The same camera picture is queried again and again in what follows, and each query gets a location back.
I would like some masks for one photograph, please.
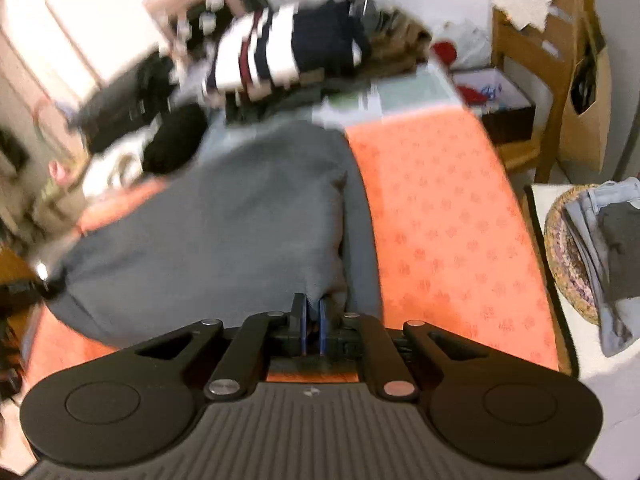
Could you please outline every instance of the orange patterned fabric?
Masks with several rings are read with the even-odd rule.
[[[385,324],[423,319],[558,369],[542,277],[524,220],[484,128],[443,109],[348,130],[369,197]],[[128,214],[161,182],[89,209],[84,231]],[[28,383],[112,349],[45,309]]]

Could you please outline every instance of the open box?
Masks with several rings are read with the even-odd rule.
[[[482,68],[452,74],[457,86],[467,86],[485,95],[483,105],[471,106],[482,119],[494,144],[529,140],[536,105],[497,68]]]

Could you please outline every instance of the brown cardboard bag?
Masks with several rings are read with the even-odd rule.
[[[576,45],[577,63],[562,115],[559,158],[576,160],[594,171],[601,171],[611,120],[611,67],[609,50],[594,3],[595,0],[581,0],[578,3],[584,12],[580,18],[581,33]],[[575,106],[579,100],[572,98],[572,95],[578,82],[585,79],[580,77],[581,74],[587,72],[590,74],[594,99],[592,97],[586,109],[579,112]]]

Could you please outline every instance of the folded striped clothing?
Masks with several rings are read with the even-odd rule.
[[[310,9],[295,4],[239,18],[220,39],[206,93],[243,92],[256,100],[304,75],[353,75],[371,46],[351,5],[328,0]]]

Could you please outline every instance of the jeans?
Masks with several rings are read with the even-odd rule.
[[[583,191],[564,206],[564,219],[589,275],[600,317],[600,345],[606,357],[623,351],[640,336],[640,298],[607,301],[609,250],[598,227],[598,213],[609,204],[638,199],[640,181],[631,177]]]

